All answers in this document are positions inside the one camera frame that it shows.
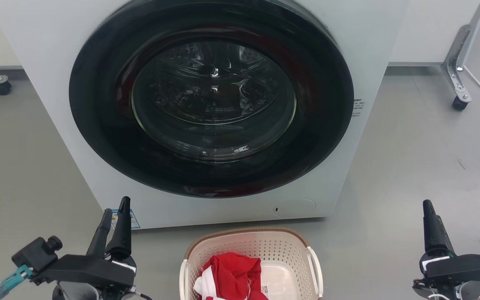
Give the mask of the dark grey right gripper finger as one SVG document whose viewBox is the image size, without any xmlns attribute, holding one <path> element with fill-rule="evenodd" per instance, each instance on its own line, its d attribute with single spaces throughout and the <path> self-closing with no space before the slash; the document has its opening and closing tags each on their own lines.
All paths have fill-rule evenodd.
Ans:
<svg viewBox="0 0 480 300">
<path fill-rule="evenodd" d="M 432 202 L 424 200 L 422 207 L 425 254 L 427 256 L 455 256 L 443 221 L 436 214 Z"/>
</svg>

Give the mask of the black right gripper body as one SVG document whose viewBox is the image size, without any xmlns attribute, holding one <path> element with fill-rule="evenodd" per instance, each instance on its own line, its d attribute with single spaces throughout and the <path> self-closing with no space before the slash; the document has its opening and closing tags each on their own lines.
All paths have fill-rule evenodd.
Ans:
<svg viewBox="0 0 480 300">
<path fill-rule="evenodd" d="M 442 257 L 429 257 L 424 254 L 419 262 L 424 276 L 424 285 L 430 288 L 442 288 L 444 285 L 455 287 L 469 281 L 480 281 L 480 255 L 449 254 Z"/>
</svg>

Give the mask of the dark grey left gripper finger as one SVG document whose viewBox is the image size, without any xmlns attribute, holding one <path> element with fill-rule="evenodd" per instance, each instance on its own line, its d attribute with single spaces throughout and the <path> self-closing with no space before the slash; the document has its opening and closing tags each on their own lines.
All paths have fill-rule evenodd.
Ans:
<svg viewBox="0 0 480 300">
<path fill-rule="evenodd" d="M 112 228 L 112 215 L 112 209 L 105 209 L 99 226 L 97 226 L 92 241 L 86 251 L 86 256 L 102 258 L 105 255 L 107 237 Z"/>
<path fill-rule="evenodd" d="M 113 260 L 126 260 L 132 253 L 131 199 L 124 196 L 116 212 L 116 224 L 105 253 Z"/>
</svg>

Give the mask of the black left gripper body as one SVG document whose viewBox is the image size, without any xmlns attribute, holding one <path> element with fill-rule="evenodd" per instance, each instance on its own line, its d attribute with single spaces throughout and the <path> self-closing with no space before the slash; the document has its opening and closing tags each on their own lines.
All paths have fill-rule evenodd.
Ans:
<svg viewBox="0 0 480 300">
<path fill-rule="evenodd" d="M 59 258 L 56 251 L 63 244 L 58 237 L 47 240 L 36 238 L 12 256 L 16 267 L 25 266 L 32 272 L 29 281 L 42 283 L 73 282 L 85 283 L 97 288 L 116 287 L 128 289 L 135 282 L 131 269 L 101 257 L 90 255 L 64 255 Z"/>
</svg>

